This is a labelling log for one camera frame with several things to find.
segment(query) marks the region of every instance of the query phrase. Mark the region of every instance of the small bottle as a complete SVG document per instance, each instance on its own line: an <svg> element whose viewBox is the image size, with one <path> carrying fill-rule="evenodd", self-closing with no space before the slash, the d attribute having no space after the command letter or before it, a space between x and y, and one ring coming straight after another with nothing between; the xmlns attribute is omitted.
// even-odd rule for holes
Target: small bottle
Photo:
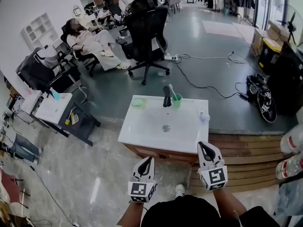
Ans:
<svg viewBox="0 0 303 227"><path fill-rule="evenodd" d="M276 167L276 177L278 179L285 179L295 176L301 171L303 171L303 152L280 162Z"/></svg>
<svg viewBox="0 0 303 227"><path fill-rule="evenodd" d="M298 153L303 146L303 124L294 126L280 142L281 151L285 154Z"/></svg>

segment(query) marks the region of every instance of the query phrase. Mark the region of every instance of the black faucet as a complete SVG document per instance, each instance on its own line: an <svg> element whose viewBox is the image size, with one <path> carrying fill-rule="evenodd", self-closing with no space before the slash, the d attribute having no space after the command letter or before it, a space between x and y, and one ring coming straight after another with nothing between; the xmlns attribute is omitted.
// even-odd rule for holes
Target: black faucet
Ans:
<svg viewBox="0 0 303 227"><path fill-rule="evenodd" d="M164 102L163 102L163 107L170 107L171 106L171 101L170 101L170 89L169 86L165 86L163 88L164 91Z"/></svg>

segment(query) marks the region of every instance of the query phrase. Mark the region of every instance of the cardboard box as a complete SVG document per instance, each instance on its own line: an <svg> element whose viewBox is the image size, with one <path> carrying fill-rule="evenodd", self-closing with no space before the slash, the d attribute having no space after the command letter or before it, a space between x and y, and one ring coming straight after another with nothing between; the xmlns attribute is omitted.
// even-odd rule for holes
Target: cardboard box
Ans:
<svg viewBox="0 0 303 227"><path fill-rule="evenodd" d="M282 25L275 24L273 21L269 21L269 28L267 30L267 35L270 39L276 41L280 46L288 40L289 31Z"/></svg>
<svg viewBox="0 0 303 227"><path fill-rule="evenodd" d="M261 55L264 38L269 38L267 32L259 28L255 28L255 34L250 47L250 50L255 57Z"/></svg>

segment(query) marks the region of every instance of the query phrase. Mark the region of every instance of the white pants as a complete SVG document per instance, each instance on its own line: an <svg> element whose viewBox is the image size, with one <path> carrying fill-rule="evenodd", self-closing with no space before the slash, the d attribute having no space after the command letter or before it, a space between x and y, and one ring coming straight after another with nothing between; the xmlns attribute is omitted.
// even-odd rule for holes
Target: white pants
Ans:
<svg viewBox="0 0 303 227"><path fill-rule="evenodd" d="M94 36L94 41L90 42L88 47L88 54L94 54L100 62L104 70L115 68L121 63L121 60L114 55L114 57L108 57L101 55L102 51L111 50L115 46L113 37L107 30L101 30Z"/></svg>

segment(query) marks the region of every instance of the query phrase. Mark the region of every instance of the drain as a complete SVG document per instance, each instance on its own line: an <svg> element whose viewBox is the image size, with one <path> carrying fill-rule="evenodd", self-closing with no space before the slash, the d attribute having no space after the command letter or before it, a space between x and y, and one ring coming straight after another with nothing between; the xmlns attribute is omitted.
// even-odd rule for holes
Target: drain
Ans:
<svg viewBox="0 0 303 227"><path fill-rule="evenodd" d="M162 130L163 130L164 132L169 132L169 131L170 131L170 126L169 126L169 125L164 125L164 126L162 127Z"/></svg>

